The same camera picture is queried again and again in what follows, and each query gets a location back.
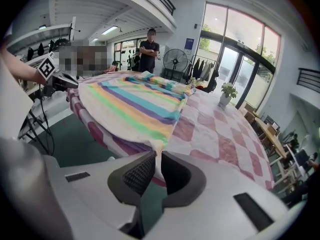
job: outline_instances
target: ceiling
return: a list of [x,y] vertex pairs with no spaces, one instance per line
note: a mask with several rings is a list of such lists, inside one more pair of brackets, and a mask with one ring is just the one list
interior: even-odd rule
[[[70,24],[76,16],[75,40],[99,41],[135,31],[160,27],[152,19],[118,0],[30,0],[13,21],[12,39],[39,29],[39,26]],[[101,35],[112,26],[118,29]]]

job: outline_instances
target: hanging clothes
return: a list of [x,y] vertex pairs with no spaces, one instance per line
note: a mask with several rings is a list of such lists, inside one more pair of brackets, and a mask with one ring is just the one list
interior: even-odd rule
[[33,55],[34,55],[34,50],[31,47],[29,47],[28,54],[27,54],[27,57],[26,57],[28,62],[32,60],[32,56]]
[[212,63],[210,63],[206,74],[203,76],[205,81],[209,81],[210,80],[211,70],[212,70],[213,67],[214,67],[214,65]]
[[52,41],[52,40],[50,40],[50,48],[49,48],[49,53],[51,53],[52,52],[52,50],[54,49],[54,45],[55,45],[55,42],[54,41]]
[[212,77],[213,77],[213,89],[212,91],[214,91],[216,89],[216,86],[217,86],[217,81],[216,81],[216,78],[219,77],[219,71],[218,71],[218,68],[216,68],[213,73],[212,73]]
[[45,53],[45,49],[44,49],[44,46],[42,45],[42,42],[41,42],[39,45],[39,48],[38,48],[38,55],[42,56],[42,55],[44,55],[44,53]]
[[200,79],[203,81],[207,77],[207,72],[210,70],[210,64],[208,63],[208,60],[205,62],[202,73],[200,75]]
[[205,61],[201,61],[201,64],[200,64],[200,67],[199,67],[199,70],[195,76],[195,79],[198,79],[200,76],[201,76],[201,73],[202,73],[202,70],[204,69],[204,66],[205,66]]
[[198,74],[199,64],[200,64],[200,58],[198,58],[196,63],[194,64],[192,77],[195,77]]

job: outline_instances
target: standing fan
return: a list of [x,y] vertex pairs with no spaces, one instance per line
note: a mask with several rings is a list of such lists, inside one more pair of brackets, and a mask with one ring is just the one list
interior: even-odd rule
[[[183,71],[188,66],[188,57],[180,49],[169,50],[163,57],[164,78],[168,79],[169,72],[171,71],[170,80],[173,78],[180,82]],[[173,77],[174,71],[179,72],[179,77]]]

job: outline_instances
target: wooden table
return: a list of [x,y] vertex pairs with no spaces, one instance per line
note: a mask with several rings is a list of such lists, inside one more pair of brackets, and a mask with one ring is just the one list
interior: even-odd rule
[[276,136],[272,135],[272,133],[268,130],[267,125],[261,121],[261,119],[259,118],[255,118],[256,123],[258,124],[258,126],[263,130],[264,134],[266,135],[266,137],[270,140],[270,142],[272,143],[272,145],[275,147],[275,151],[283,158],[286,158],[286,152],[284,150],[284,148],[282,147],[280,141],[276,138]]

